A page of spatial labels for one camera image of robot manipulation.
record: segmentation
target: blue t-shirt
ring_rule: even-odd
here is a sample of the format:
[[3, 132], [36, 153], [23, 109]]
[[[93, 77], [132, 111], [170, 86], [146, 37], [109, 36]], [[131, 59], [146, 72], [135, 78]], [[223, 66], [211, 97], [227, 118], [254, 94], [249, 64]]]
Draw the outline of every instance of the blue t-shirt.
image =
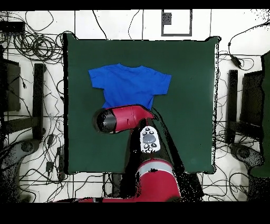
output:
[[103, 108], [141, 104], [151, 109], [154, 95], [167, 94], [171, 75], [118, 64], [89, 70], [93, 88], [104, 89]]

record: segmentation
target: black border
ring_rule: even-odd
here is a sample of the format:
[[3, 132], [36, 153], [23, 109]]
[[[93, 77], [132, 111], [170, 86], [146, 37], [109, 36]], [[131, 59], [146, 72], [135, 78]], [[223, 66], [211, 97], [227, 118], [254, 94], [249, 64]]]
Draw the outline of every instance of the black border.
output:
[[64, 63], [64, 173], [67, 175], [70, 175], [68, 173], [68, 167], [69, 167], [69, 128], [68, 128], [68, 111], [69, 111], [69, 84], [68, 84], [68, 37], [66, 33], [63, 33], [63, 63]]

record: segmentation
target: t-shirt sleeve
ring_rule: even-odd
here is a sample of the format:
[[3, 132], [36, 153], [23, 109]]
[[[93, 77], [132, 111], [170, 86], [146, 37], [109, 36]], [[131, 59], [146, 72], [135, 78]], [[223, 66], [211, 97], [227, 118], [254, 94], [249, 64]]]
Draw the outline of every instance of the t-shirt sleeve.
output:
[[105, 68], [90, 69], [88, 72], [91, 78], [92, 87], [105, 89], [107, 82]]
[[161, 72], [155, 71], [153, 73], [153, 80], [152, 80], [153, 95], [167, 94], [170, 82], [171, 82], [170, 74], [163, 74]]

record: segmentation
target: green cloth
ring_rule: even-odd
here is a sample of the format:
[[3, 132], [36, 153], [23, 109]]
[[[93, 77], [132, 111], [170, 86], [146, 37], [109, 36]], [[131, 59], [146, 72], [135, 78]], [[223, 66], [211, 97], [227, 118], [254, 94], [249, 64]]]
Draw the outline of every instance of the green cloth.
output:
[[123, 172], [129, 131], [97, 133], [94, 112], [103, 90], [92, 88], [89, 69], [121, 63], [172, 75], [168, 94], [155, 96], [187, 172], [212, 172], [215, 48], [208, 41], [118, 41], [68, 39], [69, 173]]
[[250, 174], [258, 178], [270, 178], [270, 51], [262, 56], [264, 80], [262, 88], [264, 92], [263, 105], [263, 142], [260, 143], [260, 151], [264, 156], [264, 165], [255, 167]]

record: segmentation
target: floor tile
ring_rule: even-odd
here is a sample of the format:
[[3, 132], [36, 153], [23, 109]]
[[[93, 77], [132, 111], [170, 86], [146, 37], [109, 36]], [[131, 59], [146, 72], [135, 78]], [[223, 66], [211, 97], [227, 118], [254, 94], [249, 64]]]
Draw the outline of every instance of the floor tile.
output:
[[[265, 10], [212, 10], [211, 35], [221, 37], [219, 50], [228, 50], [230, 39], [248, 28], [267, 21]], [[258, 27], [233, 38], [231, 54], [262, 55], [270, 50], [269, 25]]]

